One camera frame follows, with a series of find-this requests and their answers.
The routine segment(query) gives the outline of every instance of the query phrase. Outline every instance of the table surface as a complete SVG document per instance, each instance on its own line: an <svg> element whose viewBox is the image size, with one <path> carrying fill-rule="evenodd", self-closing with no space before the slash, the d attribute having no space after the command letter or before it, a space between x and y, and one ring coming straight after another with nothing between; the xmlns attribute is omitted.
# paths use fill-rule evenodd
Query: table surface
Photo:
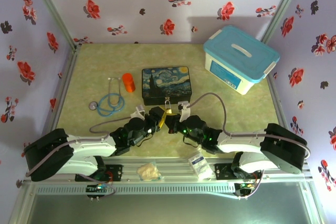
<svg viewBox="0 0 336 224"><path fill-rule="evenodd" d="M266 79L255 84L246 95L241 95L204 68L203 45L194 44L84 44L76 61L57 127L68 134L92 136L89 128L101 122L123 118L143 104L141 96L141 70L155 67L189 67L193 94L191 102L206 92L217 93L227 110L226 130L251 132L265 129L268 123L278 123ZM122 111L104 118L91 111L91 101L99 101L108 93L108 77L133 75L136 90L126 92L121 83L121 95L125 99ZM117 82L111 92L117 92ZM154 106L145 106L146 112ZM178 112L177 105L172 105ZM223 108L214 96L206 96L192 107L209 127L221 129ZM100 129L114 131L128 121L106 124ZM152 139L141 147L131 147L123 156L132 157L190 157L197 149L182 142L182 135L168 134L164 125ZM206 157L232 158L233 153L212 155L202 150Z"/></svg>

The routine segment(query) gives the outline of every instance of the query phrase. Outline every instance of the gray cable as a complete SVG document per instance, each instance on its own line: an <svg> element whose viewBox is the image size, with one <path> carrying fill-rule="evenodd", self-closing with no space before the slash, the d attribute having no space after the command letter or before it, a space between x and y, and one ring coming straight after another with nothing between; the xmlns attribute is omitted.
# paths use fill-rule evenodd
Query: gray cable
<svg viewBox="0 0 336 224"><path fill-rule="evenodd" d="M223 107L223 110L224 110L224 123L223 123L223 132L230 136L230 137L271 137L271 138L274 138L274 139L278 139L278 140L284 140L286 142L289 142L289 143L292 143L292 144L296 144L298 146L300 146L301 148L305 149L307 154L305 155L305 159L307 159L309 156L310 156L310 150L308 147L306 147L305 145L295 141L295 140L292 140L290 138L287 138L287 137L283 137L283 136L276 136L276 135L270 135L270 134L233 134L231 132L228 132L225 130L225 126L226 126L226 108L225 108L225 104L223 102L223 100L220 98L220 96L218 94L215 94L215 93L212 93L212 92L209 92L209 93L206 93L202 96L200 96L195 102L193 102L192 104L190 104L187 108L191 108L192 106L194 106L196 103L199 102L200 99L202 99L203 97L207 96L207 95L214 95L215 97L217 97L219 100L220 100L220 103L222 104L222 107Z"/></svg>
<svg viewBox="0 0 336 224"><path fill-rule="evenodd" d="M99 123L99 124L96 124L96 125L92 126L89 131L91 133L106 133L106 136L103 137L103 139L105 140L105 139L107 139L109 137L110 132L109 131L94 131L93 128L95 128L97 126L101 126L103 124L118 122L118 121L126 120L126 119L129 119L129 118L131 118L131 117L129 116L127 118L120 118L120 119L115 119L115 120L110 120L110 121L102 122L102 123ZM32 169L30 169L30 171L26 173L26 177L29 177L34 171L36 171L47 159L49 159L59 149L63 148L64 146L73 144L75 142L79 142L80 143L80 142L83 142L83 141L85 141L85 142L101 142L101 138L99 138L99 139L89 139L89 138L88 139L78 139L78 140L72 140L72 141L69 141L69 142L66 142L66 143L62 143L61 145L59 145L55 149L53 149L51 152L49 152Z"/></svg>

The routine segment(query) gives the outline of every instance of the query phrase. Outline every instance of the lavender wall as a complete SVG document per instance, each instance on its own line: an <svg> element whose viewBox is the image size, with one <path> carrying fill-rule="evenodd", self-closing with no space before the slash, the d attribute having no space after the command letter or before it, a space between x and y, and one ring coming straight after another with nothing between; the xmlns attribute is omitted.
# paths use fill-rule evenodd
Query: lavender wall
<svg viewBox="0 0 336 224"><path fill-rule="evenodd" d="M335 13L335 0L293 0L269 43L281 54L272 76L288 126L312 150L308 163L330 223L336 223Z"/></svg>
<svg viewBox="0 0 336 224"><path fill-rule="evenodd" d="M27 170L24 146L52 113L70 47L42 0L0 2L0 223L8 223Z"/></svg>
<svg viewBox="0 0 336 224"><path fill-rule="evenodd" d="M76 43L204 43L225 25L260 39L281 0L52 0Z"/></svg>

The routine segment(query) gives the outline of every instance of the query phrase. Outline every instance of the container handle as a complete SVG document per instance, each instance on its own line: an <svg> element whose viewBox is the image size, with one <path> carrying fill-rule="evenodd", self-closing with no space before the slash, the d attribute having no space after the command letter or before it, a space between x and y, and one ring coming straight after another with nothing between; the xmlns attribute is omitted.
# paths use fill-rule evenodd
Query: container handle
<svg viewBox="0 0 336 224"><path fill-rule="evenodd" d="M247 50L245 50L244 48L242 48L241 46L237 45L237 44L231 44L231 46L235 49L237 49L238 51L242 52L243 54L245 54L248 58L252 57L252 54L249 53Z"/></svg>

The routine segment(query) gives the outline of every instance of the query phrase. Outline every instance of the white plastic container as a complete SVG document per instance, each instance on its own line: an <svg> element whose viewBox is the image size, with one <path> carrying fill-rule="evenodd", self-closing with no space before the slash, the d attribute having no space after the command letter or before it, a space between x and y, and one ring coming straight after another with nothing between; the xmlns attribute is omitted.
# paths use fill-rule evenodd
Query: white plastic container
<svg viewBox="0 0 336 224"><path fill-rule="evenodd" d="M246 94L275 67L279 53L239 30L226 26L204 44L205 68L240 94Z"/></svg>

